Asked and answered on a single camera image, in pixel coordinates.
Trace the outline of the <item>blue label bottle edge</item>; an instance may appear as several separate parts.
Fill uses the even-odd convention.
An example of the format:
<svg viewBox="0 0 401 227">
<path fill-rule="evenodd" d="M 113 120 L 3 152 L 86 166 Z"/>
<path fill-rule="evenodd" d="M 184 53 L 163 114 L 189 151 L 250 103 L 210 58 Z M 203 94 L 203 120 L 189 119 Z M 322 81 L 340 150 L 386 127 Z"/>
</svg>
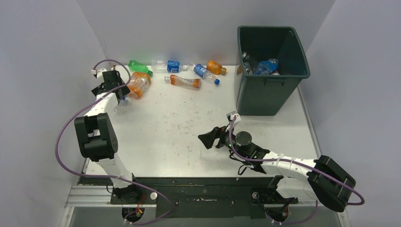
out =
<svg viewBox="0 0 401 227">
<path fill-rule="evenodd" d="M 279 60 L 278 59 L 268 59 L 265 61 L 261 61 L 257 64 L 257 66 L 253 69 L 253 74 L 261 75 L 261 74 L 272 74 L 277 71 L 279 68 Z"/>
</svg>

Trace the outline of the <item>slim blue label bottle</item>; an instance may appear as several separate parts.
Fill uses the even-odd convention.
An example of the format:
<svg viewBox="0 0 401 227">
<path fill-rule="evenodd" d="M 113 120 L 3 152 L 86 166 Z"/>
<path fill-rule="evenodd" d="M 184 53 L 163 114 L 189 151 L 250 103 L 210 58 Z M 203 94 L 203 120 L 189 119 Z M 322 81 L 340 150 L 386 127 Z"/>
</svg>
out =
<svg viewBox="0 0 401 227">
<path fill-rule="evenodd" d="M 124 96 L 118 105 L 115 107 L 114 111 L 116 114 L 124 114 L 129 110 L 131 104 L 131 99 L 128 96 Z"/>
</svg>

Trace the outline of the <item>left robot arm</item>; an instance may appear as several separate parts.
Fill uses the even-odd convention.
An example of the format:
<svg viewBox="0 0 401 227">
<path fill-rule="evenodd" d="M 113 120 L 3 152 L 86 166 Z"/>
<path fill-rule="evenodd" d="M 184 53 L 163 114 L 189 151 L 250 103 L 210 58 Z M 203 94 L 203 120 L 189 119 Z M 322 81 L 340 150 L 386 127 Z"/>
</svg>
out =
<svg viewBox="0 0 401 227">
<path fill-rule="evenodd" d="M 109 112 L 118 106 L 129 93 L 120 73 L 115 69 L 104 71 L 103 82 L 92 89 L 96 101 L 89 111 L 74 120 L 78 146 L 84 158 L 100 166 L 109 178 L 116 198 L 134 204 L 140 200 L 141 190 L 134 185 L 134 175 L 118 156 L 118 139 L 113 129 Z"/>
</svg>

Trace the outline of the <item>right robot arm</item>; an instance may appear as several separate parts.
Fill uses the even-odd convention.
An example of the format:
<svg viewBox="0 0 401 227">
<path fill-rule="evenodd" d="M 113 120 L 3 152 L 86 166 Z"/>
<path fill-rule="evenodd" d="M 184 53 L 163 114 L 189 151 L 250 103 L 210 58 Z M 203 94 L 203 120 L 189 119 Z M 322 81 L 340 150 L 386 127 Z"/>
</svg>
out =
<svg viewBox="0 0 401 227">
<path fill-rule="evenodd" d="M 355 179 L 329 156 L 318 159 L 288 157 L 264 149 L 246 131 L 234 135 L 228 126 L 215 127 L 198 135 L 206 149 L 226 147 L 229 158 L 262 174 L 278 176 L 277 184 L 267 190 L 272 202 L 284 198 L 318 200 L 325 207 L 343 212 L 356 186 Z"/>
</svg>

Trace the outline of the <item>clear bottle silver cap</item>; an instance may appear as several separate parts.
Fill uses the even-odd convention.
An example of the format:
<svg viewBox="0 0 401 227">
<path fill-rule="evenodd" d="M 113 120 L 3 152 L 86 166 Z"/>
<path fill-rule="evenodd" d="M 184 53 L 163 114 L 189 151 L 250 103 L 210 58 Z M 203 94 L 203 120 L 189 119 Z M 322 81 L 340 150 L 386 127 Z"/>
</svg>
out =
<svg viewBox="0 0 401 227">
<path fill-rule="evenodd" d="M 253 74 L 254 69 L 258 65 L 258 61 L 249 52 L 242 52 L 242 59 L 244 63 L 244 69 L 247 74 Z"/>
</svg>

